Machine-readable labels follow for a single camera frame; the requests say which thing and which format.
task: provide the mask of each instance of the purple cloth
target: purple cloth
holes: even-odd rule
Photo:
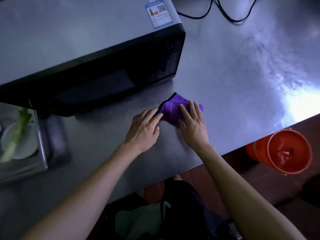
[[[175,92],[168,100],[161,103],[155,115],[163,113],[161,120],[164,120],[171,125],[179,126],[178,120],[181,119],[184,121],[180,104],[183,104],[186,110],[190,113],[189,101]],[[201,112],[203,112],[202,105],[199,104],[199,107]]]

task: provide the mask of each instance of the microwave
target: microwave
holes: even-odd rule
[[[171,0],[1,0],[0,102],[69,117],[175,76]]]

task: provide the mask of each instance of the celery stalk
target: celery stalk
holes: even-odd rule
[[[12,138],[9,142],[9,145],[4,150],[0,158],[0,163],[5,163],[12,159],[17,149],[18,143],[24,134],[26,124],[29,122],[30,119],[31,114],[28,113],[28,109],[23,108],[19,110],[19,120],[15,125],[14,133],[12,134]]]

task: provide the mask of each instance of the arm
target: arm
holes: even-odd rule
[[[86,239],[97,222],[119,178],[130,163],[158,139],[157,109],[145,110],[133,118],[125,143],[78,189],[32,227],[23,240]]]
[[[305,240],[298,229],[248,184],[209,144],[199,108],[190,101],[190,114],[180,106],[182,135],[209,171],[240,233],[247,240]]]

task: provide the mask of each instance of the hand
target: hand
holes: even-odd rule
[[[138,150],[138,153],[149,150],[157,141],[160,134],[159,127],[156,128],[162,113],[153,117],[156,109],[147,109],[141,114],[133,117],[131,127],[125,138],[125,143],[129,143]]]
[[[185,118],[185,122],[179,120],[179,127],[186,143],[195,151],[198,152],[203,146],[209,145],[209,138],[205,121],[199,104],[189,100],[190,114],[186,108],[180,104],[180,108]]]

